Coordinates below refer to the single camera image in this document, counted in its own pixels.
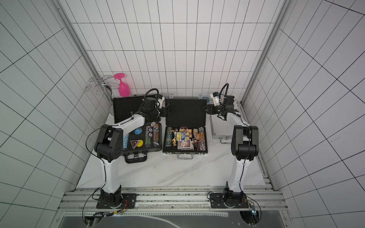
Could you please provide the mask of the silver aluminium poker case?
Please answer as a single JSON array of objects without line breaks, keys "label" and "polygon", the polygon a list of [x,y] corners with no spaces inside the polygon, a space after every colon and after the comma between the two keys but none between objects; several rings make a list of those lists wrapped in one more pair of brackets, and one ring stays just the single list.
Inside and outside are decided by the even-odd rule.
[{"label": "silver aluminium poker case", "polygon": [[231,144],[233,126],[217,117],[216,115],[209,116],[211,123],[212,138],[220,141],[221,144]]}]

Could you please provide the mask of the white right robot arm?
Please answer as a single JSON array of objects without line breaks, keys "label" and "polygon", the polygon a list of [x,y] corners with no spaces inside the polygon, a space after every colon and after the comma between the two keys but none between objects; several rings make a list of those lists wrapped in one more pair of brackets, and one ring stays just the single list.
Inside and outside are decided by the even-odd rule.
[{"label": "white right robot arm", "polygon": [[259,153],[258,127],[248,124],[234,108],[234,96],[221,95],[214,92],[210,95],[212,104],[204,107],[209,115],[217,115],[232,126],[231,153],[234,156],[232,173],[226,182],[222,194],[209,193],[212,206],[233,208],[249,208],[250,202],[244,193],[243,182],[250,163]]}]

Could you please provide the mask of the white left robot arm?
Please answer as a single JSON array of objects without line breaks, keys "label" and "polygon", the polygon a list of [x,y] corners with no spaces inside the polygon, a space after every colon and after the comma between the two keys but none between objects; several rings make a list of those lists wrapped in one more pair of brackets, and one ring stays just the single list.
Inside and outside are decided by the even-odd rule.
[{"label": "white left robot arm", "polygon": [[104,166],[105,184],[97,208],[119,209],[132,203],[121,193],[117,159],[122,156],[129,164],[144,162],[149,152],[162,149],[160,120],[166,109],[164,100],[162,95],[144,96],[140,108],[130,118],[100,128],[94,151]]}]

